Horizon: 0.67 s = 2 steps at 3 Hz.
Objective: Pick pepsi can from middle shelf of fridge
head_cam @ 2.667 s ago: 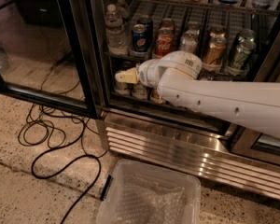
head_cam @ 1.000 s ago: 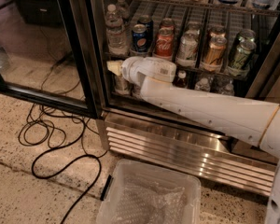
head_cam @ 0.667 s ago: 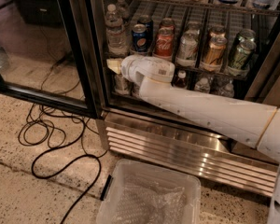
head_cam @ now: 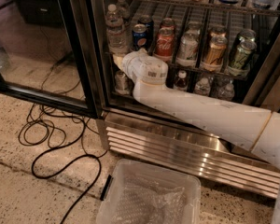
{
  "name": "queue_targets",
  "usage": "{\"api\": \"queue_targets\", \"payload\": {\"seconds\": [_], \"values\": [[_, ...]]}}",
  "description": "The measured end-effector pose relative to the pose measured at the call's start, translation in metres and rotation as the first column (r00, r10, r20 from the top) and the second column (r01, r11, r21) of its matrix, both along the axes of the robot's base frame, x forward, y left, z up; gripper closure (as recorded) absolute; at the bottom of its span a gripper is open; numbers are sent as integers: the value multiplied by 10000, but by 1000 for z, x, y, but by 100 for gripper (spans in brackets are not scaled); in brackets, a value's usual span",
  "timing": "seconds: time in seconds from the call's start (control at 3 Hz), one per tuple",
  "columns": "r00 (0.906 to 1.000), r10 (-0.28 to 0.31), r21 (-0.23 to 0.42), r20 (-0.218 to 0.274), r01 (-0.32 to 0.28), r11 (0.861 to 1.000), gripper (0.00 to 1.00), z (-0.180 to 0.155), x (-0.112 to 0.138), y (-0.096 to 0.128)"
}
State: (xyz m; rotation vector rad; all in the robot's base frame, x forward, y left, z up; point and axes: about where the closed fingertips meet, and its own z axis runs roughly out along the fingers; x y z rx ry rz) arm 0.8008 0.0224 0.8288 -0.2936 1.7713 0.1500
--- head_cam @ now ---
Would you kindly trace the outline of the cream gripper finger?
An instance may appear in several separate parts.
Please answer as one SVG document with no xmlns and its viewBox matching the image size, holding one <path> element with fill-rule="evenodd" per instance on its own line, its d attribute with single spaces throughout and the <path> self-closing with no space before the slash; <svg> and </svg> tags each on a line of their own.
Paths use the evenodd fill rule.
<svg viewBox="0 0 280 224">
<path fill-rule="evenodd" d="M 112 55 L 114 64 L 119 68 L 119 70 L 123 69 L 122 61 L 124 58 L 124 54 L 115 53 Z"/>
</svg>

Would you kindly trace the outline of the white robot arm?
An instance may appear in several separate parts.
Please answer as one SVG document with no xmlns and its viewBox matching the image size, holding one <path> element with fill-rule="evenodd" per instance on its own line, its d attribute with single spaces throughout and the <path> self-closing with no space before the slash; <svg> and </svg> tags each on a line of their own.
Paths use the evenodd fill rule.
<svg viewBox="0 0 280 224">
<path fill-rule="evenodd" d="M 133 81 L 133 98 L 250 151 L 280 170 L 280 113 L 165 85 L 168 64 L 144 49 L 120 54 L 117 67 Z M 280 224 L 280 186 L 272 224 Z"/>
</svg>

